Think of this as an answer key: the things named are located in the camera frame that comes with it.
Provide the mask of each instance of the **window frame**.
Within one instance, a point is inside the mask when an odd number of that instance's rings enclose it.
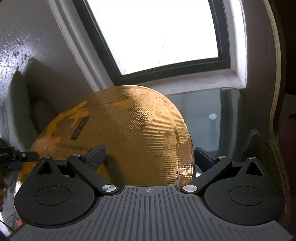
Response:
[[[139,84],[184,74],[230,68],[229,36],[222,0],[208,0],[216,33],[218,57],[169,64],[122,75],[87,0],[73,0],[85,30],[114,85]]]

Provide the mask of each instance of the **gray ribbed plate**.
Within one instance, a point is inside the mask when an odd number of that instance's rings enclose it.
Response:
[[[12,241],[198,240],[288,241],[292,236],[277,222],[240,226],[214,216],[200,197],[175,186],[124,187],[101,198],[85,219],[62,228],[23,225]]]

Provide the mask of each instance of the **window sill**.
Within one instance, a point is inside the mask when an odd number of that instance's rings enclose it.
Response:
[[[163,95],[223,87],[245,88],[243,82],[231,69],[180,75],[144,82],[138,85],[149,87]]]

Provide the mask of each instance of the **glass panel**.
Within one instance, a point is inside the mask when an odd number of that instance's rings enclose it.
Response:
[[[88,0],[122,75],[216,58],[208,0]]]

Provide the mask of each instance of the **metal screw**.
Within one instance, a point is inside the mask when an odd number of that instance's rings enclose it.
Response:
[[[102,190],[103,190],[104,192],[113,192],[113,191],[116,190],[116,187],[115,187],[114,185],[110,185],[110,184],[108,184],[108,185],[104,185],[104,186],[102,186]]]
[[[183,190],[186,192],[195,192],[197,191],[197,187],[194,185],[186,185],[183,187]]]

